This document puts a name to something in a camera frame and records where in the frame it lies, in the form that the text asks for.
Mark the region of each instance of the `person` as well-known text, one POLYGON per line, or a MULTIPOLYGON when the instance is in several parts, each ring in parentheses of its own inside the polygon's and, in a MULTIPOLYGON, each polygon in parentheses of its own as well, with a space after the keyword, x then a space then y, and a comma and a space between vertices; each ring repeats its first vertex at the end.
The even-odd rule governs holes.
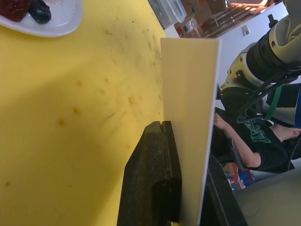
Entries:
POLYGON ((213 155, 221 155, 229 151, 226 140, 232 139, 244 165, 252 170, 285 171, 288 150, 293 147, 292 139, 297 138, 301 129, 272 125, 264 120, 252 120, 236 124, 221 109, 216 109, 212 137, 213 155))

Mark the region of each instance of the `crumb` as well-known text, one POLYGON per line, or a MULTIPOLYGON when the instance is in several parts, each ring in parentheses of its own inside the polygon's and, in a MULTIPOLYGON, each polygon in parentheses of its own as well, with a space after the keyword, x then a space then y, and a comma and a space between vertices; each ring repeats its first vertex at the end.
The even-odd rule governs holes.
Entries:
POLYGON ((80 80, 78 80, 76 84, 77 84, 77 86, 79 86, 79 87, 81 87, 81 86, 83 85, 83 83, 82 83, 80 80))
POLYGON ((65 124, 65 120, 64 120, 64 119, 60 119, 60 120, 58 121, 58 124, 59 124, 60 126, 63 126, 63 125, 65 124))
POLYGON ((77 107, 75 107, 73 110, 74 110, 74 112, 75 112, 76 114, 79 114, 79 113, 80 113, 80 110, 79 110, 79 108, 77 108, 77 107))
POLYGON ((134 100, 132 97, 130 97, 128 100, 129 100, 132 104, 135 103, 135 100, 134 100))

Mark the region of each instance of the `red fruit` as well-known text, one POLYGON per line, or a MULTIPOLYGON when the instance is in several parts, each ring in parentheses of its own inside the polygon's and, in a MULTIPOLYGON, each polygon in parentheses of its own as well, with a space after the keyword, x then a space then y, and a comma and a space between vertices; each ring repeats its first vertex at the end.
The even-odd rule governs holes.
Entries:
POLYGON ((0 0, 0 15, 20 22, 27 14, 32 0, 0 0))

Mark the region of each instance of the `black t-shirt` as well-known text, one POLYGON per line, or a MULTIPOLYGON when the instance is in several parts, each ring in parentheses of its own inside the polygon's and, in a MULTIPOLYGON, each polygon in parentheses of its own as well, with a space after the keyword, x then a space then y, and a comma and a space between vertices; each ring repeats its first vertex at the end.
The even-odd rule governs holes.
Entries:
POLYGON ((264 120, 253 120, 242 124, 233 123, 220 109, 217 113, 227 121, 249 148, 261 157, 261 164, 255 170, 286 171, 288 152, 270 129, 271 124, 264 120))

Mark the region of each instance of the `yellow table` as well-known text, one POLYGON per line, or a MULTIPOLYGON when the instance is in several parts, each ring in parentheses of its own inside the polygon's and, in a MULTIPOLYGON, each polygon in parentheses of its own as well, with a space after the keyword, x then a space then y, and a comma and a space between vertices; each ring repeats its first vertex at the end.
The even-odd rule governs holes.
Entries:
POLYGON ((0 225, 116 225, 124 166, 163 120, 147 0, 84 1, 74 33, 0 28, 0 225))

